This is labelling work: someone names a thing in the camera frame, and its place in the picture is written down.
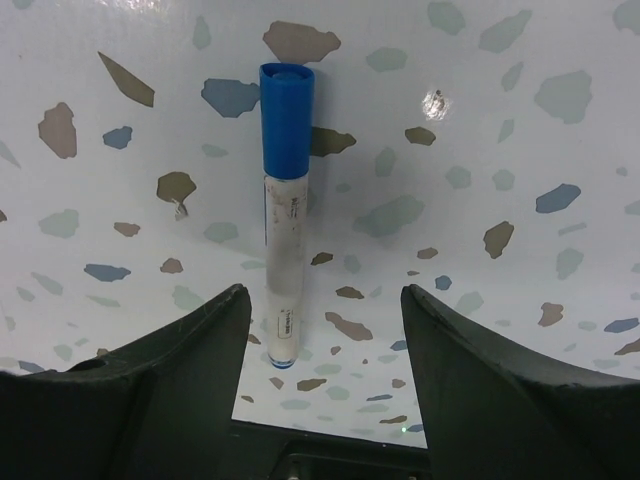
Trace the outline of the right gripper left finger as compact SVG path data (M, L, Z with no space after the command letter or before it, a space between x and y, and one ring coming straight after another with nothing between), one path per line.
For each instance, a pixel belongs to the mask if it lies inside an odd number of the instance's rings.
M251 323L247 289L58 372L1 376L5 479L213 479Z

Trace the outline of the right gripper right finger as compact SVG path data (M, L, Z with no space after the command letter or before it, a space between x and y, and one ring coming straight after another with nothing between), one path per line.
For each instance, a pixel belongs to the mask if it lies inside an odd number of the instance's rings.
M435 479L636 479L639 383L561 362L403 288Z

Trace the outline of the blue cap white marker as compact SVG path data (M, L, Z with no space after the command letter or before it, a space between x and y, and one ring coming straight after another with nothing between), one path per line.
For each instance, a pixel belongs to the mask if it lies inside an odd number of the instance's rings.
M287 369L299 355L315 75L307 67L260 67L266 246L267 355Z

